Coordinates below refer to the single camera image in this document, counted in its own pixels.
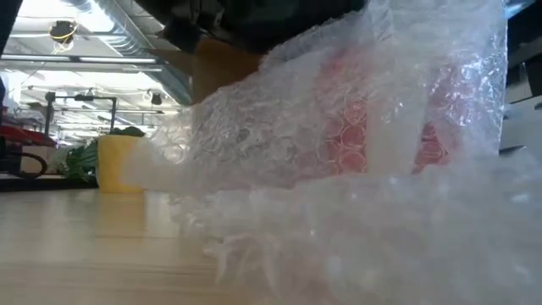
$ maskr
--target desk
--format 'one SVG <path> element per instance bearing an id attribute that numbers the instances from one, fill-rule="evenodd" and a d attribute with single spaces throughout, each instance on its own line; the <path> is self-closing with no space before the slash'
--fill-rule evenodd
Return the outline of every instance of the desk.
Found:
<path id="1" fill-rule="evenodd" d="M 0 304 L 248 304 L 178 227 L 160 194 L 0 194 Z"/>

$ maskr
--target red item inside bubble wrap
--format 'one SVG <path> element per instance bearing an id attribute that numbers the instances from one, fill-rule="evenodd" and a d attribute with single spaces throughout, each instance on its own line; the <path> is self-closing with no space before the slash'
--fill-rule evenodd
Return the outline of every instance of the red item inside bubble wrap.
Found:
<path id="1" fill-rule="evenodd" d="M 360 57 L 356 54 L 358 51 L 359 49 L 343 50 L 343 52 L 336 54 L 324 66 L 322 73 L 317 79 L 318 88 L 316 92 L 318 99 L 325 101 L 324 104 L 334 103 L 336 106 L 338 103 L 343 108 L 339 111 L 340 115 L 327 116 L 324 147 L 321 148 L 326 152 L 327 161 L 333 164 L 333 168 L 335 169 L 334 175 L 347 172 L 366 173 L 368 171 L 366 152 L 367 100 L 362 97 L 363 89 L 353 88 L 356 92 L 361 92 L 359 95 L 352 94 L 352 96 L 361 97 L 355 100 L 338 101 L 332 94 L 332 92 L 336 92 L 337 87 L 342 85 L 343 82 L 341 80 L 346 79 L 346 77 L 357 77 L 359 81 L 353 81 L 352 83 L 363 86 L 363 77 L 361 75 L 346 74 L 348 71 L 364 70 L 346 69 L 347 65 L 351 66 L 353 63 L 364 65 L 364 63 L 360 63 Z M 431 95 L 428 110 L 444 109 L 446 103 L 457 102 L 446 99 L 444 90 L 441 90 L 441 92 L 436 91 L 435 94 Z M 454 126 L 446 122 L 444 124 L 450 126 L 450 135 L 452 138 L 455 137 L 453 142 L 457 144 L 459 140 L 457 133 L 453 130 Z M 428 121 L 423 127 L 419 150 L 414 160 L 412 172 L 418 173 L 429 164 L 447 164 L 449 161 L 450 152 L 445 149 L 439 137 L 437 137 L 434 122 Z"/>

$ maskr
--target ceiling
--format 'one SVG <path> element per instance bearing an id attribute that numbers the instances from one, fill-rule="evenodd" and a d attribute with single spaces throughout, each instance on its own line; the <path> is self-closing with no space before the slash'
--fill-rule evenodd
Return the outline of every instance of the ceiling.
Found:
<path id="1" fill-rule="evenodd" d="M 108 1 L 125 13 L 120 20 L 130 23 L 137 34 L 144 37 L 145 45 L 141 47 L 175 49 L 157 37 L 156 33 L 163 28 L 162 25 L 134 1 Z M 107 14 L 84 14 L 77 7 L 62 0 L 24 0 L 4 53 L 121 58 L 122 53 L 108 43 L 111 38 L 108 40 L 96 36 L 96 33 L 104 32 L 112 33 L 111 36 L 117 35 L 112 30 L 113 21 Z M 77 24 L 75 38 L 69 45 L 54 42 L 49 36 L 49 29 L 57 20 Z M 172 87 L 182 88 L 183 85 L 175 82 L 164 85 L 160 81 L 163 78 L 163 69 L 166 68 L 159 64 L 140 66 L 0 61 L 0 75 L 8 83 L 12 110 L 17 107 L 27 109 L 29 103 L 47 105 L 45 93 L 49 91 L 56 92 L 57 96 L 93 94 L 116 97 L 120 111 L 117 113 L 115 125 L 134 125 L 143 131 L 153 130 L 183 108 L 181 104 L 184 101 L 179 101 L 169 90 Z M 152 94 L 160 94 L 161 105 L 151 104 Z M 60 144 L 75 145 L 108 130 L 111 119 L 109 109 L 112 106 L 108 100 L 76 102 L 71 98 L 59 98 L 53 106 L 56 112 L 51 126 L 51 137 L 58 138 Z M 78 112 L 78 108 L 87 112 Z M 122 110 L 140 113 L 127 114 Z M 28 111 L 19 111 L 17 115 L 27 113 Z"/>

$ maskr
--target plastic bubble wrap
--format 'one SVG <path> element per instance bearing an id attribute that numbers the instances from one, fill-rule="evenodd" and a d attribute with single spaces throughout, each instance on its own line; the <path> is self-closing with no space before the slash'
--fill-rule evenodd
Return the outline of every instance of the plastic bubble wrap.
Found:
<path id="1" fill-rule="evenodd" d="M 540 173 L 497 157 L 505 76 L 501 1 L 369 1 L 162 126 L 129 180 L 260 300 L 539 304 Z"/>

